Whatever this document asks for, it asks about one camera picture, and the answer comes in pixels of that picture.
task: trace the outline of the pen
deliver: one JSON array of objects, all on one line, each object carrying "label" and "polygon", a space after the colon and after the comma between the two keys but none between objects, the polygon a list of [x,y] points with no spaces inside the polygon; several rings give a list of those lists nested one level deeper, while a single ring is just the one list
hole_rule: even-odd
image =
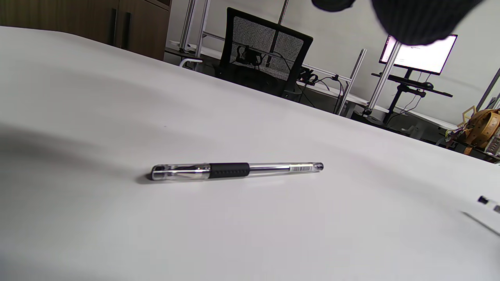
[{"label": "pen", "polygon": [[159,164],[151,169],[151,180],[206,180],[248,175],[310,173],[321,170],[323,163],[320,162]]}]

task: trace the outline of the mesh chair back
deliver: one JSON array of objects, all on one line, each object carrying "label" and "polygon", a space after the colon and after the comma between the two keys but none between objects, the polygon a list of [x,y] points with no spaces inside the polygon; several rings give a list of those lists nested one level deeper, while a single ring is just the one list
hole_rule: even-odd
[{"label": "mesh chair back", "polygon": [[313,38],[227,8],[221,78],[273,95],[293,92]]}]

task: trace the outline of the monitor screen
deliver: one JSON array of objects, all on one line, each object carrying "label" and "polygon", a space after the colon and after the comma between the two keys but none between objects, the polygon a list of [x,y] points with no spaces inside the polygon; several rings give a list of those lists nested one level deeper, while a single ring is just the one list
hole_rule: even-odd
[{"label": "monitor screen", "polygon": [[[394,65],[401,68],[440,75],[456,40],[457,35],[452,34],[446,39],[436,41],[430,45],[402,45],[399,49],[399,53],[397,53]],[[396,39],[389,36],[385,42],[382,56],[380,56],[379,62],[381,64],[387,63],[395,44]]]}]

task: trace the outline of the wooden cabinet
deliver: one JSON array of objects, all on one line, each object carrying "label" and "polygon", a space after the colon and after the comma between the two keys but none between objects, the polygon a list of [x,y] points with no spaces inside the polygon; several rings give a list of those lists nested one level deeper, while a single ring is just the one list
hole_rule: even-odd
[{"label": "wooden cabinet", "polygon": [[120,48],[163,60],[170,12],[142,0],[120,0]]},{"label": "wooden cabinet", "polygon": [[170,0],[0,0],[0,25],[82,36],[163,60]]}]

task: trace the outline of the table leg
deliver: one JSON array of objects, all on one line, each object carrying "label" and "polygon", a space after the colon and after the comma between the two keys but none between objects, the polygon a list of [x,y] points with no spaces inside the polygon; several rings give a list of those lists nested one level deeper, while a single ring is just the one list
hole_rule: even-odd
[{"label": "table leg", "polygon": [[347,105],[345,107],[345,117],[351,119],[354,113],[354,108],[356,107],[356,104],[354,102],[347,102]]},{"label": "table leg", "polygon": [[420,140],[422,138],[422,136],[424,135],[424,132],[426,131],[427,126],[428,126],[427,122],[425,122],[423,120],[419,120],[418,123],[413,128],[413,131],[411,132],[409,137],[412,139]]}]

